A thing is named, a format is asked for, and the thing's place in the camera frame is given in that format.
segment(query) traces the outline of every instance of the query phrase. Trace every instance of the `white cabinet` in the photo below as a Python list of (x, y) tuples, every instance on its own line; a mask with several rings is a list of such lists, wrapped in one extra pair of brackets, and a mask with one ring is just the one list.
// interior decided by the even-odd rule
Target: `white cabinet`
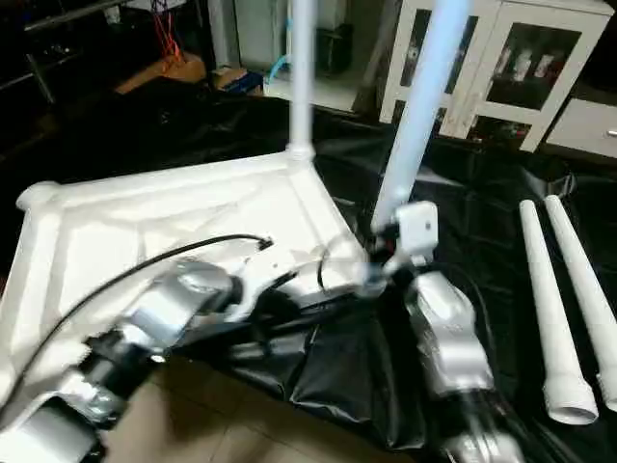
[[(382, 122), (398, 120), (403, 112), (434, 5), (435, 0), (403, 1), (381, 109)], [(499, 3), (494, 0), (473, 2), (467, 29), (442, 99), (443, 110), (439, 114), (439, 120), (440, 123), (445, 123), (441, 123), (441, 135), (454, 134), (456, 123), (452, 115), (473, 83), (473, 76), (491, 35), (498, 9)]]
[(285, 0), (234, 0), (240, 63), (269, 69), (284, 53)]
[(572, 98), (547, 143), (617, 157), (617, 107)]
[[(403, 2), (382, 122), (402, 111), (433, 4)], [(600, 0), (476, 0), (436, 131), (534, 151), (612, 14)]]

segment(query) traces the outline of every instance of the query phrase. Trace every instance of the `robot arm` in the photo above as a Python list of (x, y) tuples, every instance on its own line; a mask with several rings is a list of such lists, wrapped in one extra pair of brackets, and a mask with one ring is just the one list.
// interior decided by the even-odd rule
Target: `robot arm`
[(380, 263), (383, 257), (372, 263), (368, 277), (371, 287), (379, 288), (400, 270), (414, 270), (412, 282), (403, 288), (405, 306), (434, 405), (440, 450), (457, 463), (523, 463), (518, 443), (495, 425), (490, 400), (495, 382), (475, 333), (473, 305), (432, 269), (439, 241), (437, 207), (428, 202), (399, 206), (384, 230), (381, 236), (395, 236), (396, 245), (385, 263)]
[(261, 292), (292, 270), (271, 246), (239, 276), (213, 264), (181, 260), (156, 278), (91, 349), (68, 368), (54, 391), (37, 397), (0, 433), (0, 461), (93, 463), (105, 447), (99, 430), (113, 428), (130, 397), (172, 349), (246, 320)]

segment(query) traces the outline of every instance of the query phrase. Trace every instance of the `white pvc pipe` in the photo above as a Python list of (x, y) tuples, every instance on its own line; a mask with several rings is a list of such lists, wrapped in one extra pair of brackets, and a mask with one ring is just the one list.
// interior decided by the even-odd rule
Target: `white pvc pipe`
[(371, 228), (379, 232), (412, 193), (469, 17), (470, 0), (437, 0), (398, 126)]
[(547, 374), (544, 383), (547, 413), (557, 422), (589, 424), (598, 417), (598, 407), (580, 371), (536, 207), (532, 201), (523, 201), (519, 211)]
[(600, 372), (598, 383), (604, 403), (617, 411), (617, 321), (561, 201), (545, 199), (550, 222), (577, 294)]
[(291, 135), (287, 152), (311, 160), (316, 0), (293, 0), (291, 23)]

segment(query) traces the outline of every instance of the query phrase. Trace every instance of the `black plastic sheet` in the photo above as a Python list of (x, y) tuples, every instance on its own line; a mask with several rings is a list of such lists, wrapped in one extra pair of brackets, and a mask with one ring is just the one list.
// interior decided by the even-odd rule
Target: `black plastic sheet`
[[(52, 136), (0, 162), (5, 269), (22, 221), (13, 202), (28, 185), (45, 179), (89, 180), (280, 151), (287, 142), (287, 121), (284, 101), (209, 95), (197, 86), (165, 80), (124, 97), (109, 97), (77, 119), (64, 117)], [(366, 238), (393, 128), (318, 110), (314, 135), (320, 175), (352, 230)], [(497, 383), (534, 445), (541, 445), (554, 461), (617, 461), (617, 440), (611, 439), (617, 422), (602, 403), (595, 356), (542, 206), (547, 194), (562, 197), (614, 304), (614, 172), (582, 162), (480, 150), (447, 141), (431, 143), (424, 168), (413, 196), (439, 207), (436, 259), (460, 266), (480, 286), (496, 339)], [(558, 424), (545, 413), (542, 355), (518, 217), (518, 203), (523, 199), (539, 206), (583, 374), (596, 393), (601, 417), (588, 426)], [(474, 298), (465, 279), (455, 272), (447, 276)], [(288, 320), (270, 328), (270, 355), (254, 341), (251, 330), (235, 334), (233, 340), (194, 345), (185, 354), (245, 378), (386, 449), (418, 455), (418, 449), (432, 439), (434, 417), (424, 396), (416, 343), (400, 294), (392, 290), (379, 301), (341, 298), (310, 309), (342, 315), (316, 326), (299, 328)], [(506, 416), (505, 421), (506, 426), (519, 429), (514, 419), (508, 422)]]

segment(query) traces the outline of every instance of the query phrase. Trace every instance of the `floor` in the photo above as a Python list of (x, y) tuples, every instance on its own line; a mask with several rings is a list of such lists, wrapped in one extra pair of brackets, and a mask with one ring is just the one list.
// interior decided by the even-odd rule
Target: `floor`
[(137, 393), (107, 445), (107, 463), (413, 463), (183, 359)]

